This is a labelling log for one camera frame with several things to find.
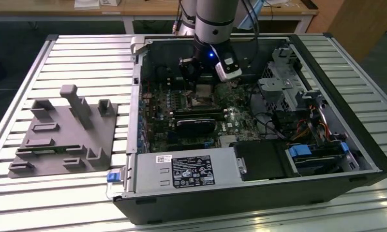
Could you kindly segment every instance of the table leg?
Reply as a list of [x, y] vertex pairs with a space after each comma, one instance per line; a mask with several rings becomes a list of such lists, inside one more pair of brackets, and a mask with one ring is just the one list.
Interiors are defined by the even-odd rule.
[[35, 21], [35, 22], [29, 22], [29, 25], [31, 26], [31, 29], [33, 29], [33, 30], [38, 30], [38, 29], [39, 29], [38, 21]]
[[313, 20], [313, 15], [302, 16], [302, 20], [300, 21], [296, 31], [294, 31], [296, 34], [305, 34], [308, 32], [312, 20]]
[[127, 34], [135, 34], [135, 29], [134, 29], [134, 17], [133, 16], [126, 16], [122, 18], [123, 25], [125, 25], [125, 30]]

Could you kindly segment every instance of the wooden desk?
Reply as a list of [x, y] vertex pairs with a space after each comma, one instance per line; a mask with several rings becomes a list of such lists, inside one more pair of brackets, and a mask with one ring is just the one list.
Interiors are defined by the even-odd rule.
[[387, 0], [313, 0], [321, 13], [309, 32], [330, 32], [361, 62], [387, 30]]
[[[305, 33], [318, 10], [310, 10], [301, 0], [264, 7], [260, 20], [298, 21], [297, 33]], [[135, 34], [134, 21], [174, 20], [178, 0], [122, 0], [119, 6], [77, 11], [74, 0], [0, 0], [0, 21], [123, 21], [129, 34]]]

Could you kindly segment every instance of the cable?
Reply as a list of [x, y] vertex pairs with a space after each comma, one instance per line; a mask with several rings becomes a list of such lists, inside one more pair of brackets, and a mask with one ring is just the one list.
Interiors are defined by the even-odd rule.
[[272, 9], [272, 21], [273, 21], [273, 20], [274, 20], [274, 12], [273, 12], [273, 8], [281, 8], [281, 6], [273, 6], [272, 3], [269, 3], [268, 1], [266, 1], [266, 3], [268, 3], [270, 6], [265, 6], [265, 5], [264, 5], [264, 7], [270, 7], [270, 9]]
[[268, 123], [265, 123], [260, 118], [254, 117], [256, 120], [266, 127], [269, 128], [276, 134], [277, 136], [284, 139], [284, 140], [288, 140], [289, 141], [289, 138], [276, 129], [273, 128], [272, 126], [268, 125]]
[[179, 0], [179, 6], [181, 6], [181, 8], [182, 8], [182, 12], [183, 12], [183, 14], [186, 15], [187, 19], [190, 20], [191, 16], [187, 14], [186, 9], [183, 8], [182, 0]]
[[254, 53], [253, 58], [250, 59], [250, 64], [252, 64], [252, 63], [254, 62], [254, 59], [256, 59], [257, 54], [258, 54], [258, 49], [260, 49], [260, 44], [258, 44], [258, 35], [260, 35], [258, 16], [257, 16], [257, 13], [256, 13], [256, 10], [254, 10], [254, 7], [253, 7], [253, 5], [252, 5], [250, 0], [248, 0], [248, 1], [249, 1], [250, 6], [252, 6], [252, 9], [253, 9], [253, 13], [254, 13], [254, 15], [256, 15], [256, 19], [253, 18], [253, 15], [252, 15], [252, 13], [250, 13], [250, 9], [249, 9], [249, 6], [248, 6], [248, 4], [246, 4], [246, 0], [241, 0], [241, 1], [242, 1], [244, 5], [245, 5], [245, 8], [246, 8], [246, 11], [248, 11], [249, 17], [250, 17], [250, 19], [253, 20], [253, 29], [254, 29], [254, 39], [253, 39], [253, 40], [256, 40], [256, 53]]

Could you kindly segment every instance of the black plastic cover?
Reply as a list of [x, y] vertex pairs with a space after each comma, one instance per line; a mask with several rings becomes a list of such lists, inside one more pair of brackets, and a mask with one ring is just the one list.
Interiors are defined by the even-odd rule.
[[294, 177], [284, 142], [245, 141], [233, 145], [248, 167], [248, 173], [242, 174], [245, 181]]

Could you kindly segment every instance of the white label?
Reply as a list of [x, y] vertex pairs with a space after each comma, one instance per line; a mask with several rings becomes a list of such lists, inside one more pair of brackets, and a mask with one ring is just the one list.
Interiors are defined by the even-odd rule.
[[173, 156], [157, 156], [157, 163], [171, 163]]
[[102, 12], [103, 15], [118, 15], [121, 12]]

